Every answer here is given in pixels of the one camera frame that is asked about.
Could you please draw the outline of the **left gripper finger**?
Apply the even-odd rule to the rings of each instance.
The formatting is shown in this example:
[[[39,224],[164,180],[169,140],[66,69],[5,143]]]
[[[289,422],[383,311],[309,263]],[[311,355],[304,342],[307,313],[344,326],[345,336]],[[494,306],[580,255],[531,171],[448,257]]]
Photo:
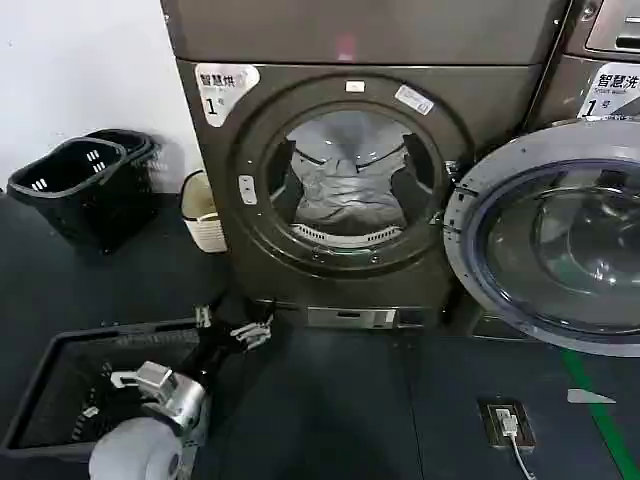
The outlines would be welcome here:
[[[206,329],[212,327],[217,322],[217,309],[220,299],[217,298],[207,304],[195,306],[195,322],[198,329]]]
[[[230,336],[234,340],[234,345],[240,351],[250,351],[268,342],[272,337],[273,318],[274,314],[269,313],[263,320],[233,329]]]

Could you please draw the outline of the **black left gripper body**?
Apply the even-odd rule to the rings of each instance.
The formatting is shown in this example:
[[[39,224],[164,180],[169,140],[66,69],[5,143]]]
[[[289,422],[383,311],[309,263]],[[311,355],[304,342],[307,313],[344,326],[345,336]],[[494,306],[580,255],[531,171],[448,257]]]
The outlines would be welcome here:
[[[211,386],[226,359],[242,351],[242,342],[231,334],[234,329],[225,321],[198,327],[198,343],[186,357],[186,376],[202,386]]]

